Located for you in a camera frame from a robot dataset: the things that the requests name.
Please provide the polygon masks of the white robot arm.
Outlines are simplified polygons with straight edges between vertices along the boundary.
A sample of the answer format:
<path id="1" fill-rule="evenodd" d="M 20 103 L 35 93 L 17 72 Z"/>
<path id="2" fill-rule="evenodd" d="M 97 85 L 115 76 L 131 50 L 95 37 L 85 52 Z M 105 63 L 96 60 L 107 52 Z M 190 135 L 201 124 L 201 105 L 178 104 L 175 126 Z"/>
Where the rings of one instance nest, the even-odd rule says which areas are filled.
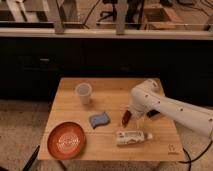
<path id="1" fill-rule="evenodd" d="M 158 91 L 159 85 L 153 79 L 131 89 L 128 110 L 134 118 L 156 110 L 213 141 L 213 110 L 165 97 Z"/>

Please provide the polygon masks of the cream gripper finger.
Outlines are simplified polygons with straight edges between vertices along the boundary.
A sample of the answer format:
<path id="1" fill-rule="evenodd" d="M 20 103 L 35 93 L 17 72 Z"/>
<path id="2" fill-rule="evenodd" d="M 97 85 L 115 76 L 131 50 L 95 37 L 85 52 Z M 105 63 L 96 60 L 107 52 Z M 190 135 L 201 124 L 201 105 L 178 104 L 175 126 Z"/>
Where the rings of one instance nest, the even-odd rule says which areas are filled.
<path id="1" fill-rule="evenodd" d="M 141 117 L 136 120 L 136 128 L 138 130 L 141 130 L 143 128 L 143 125 L 144 125 L 144 117 Z"/>

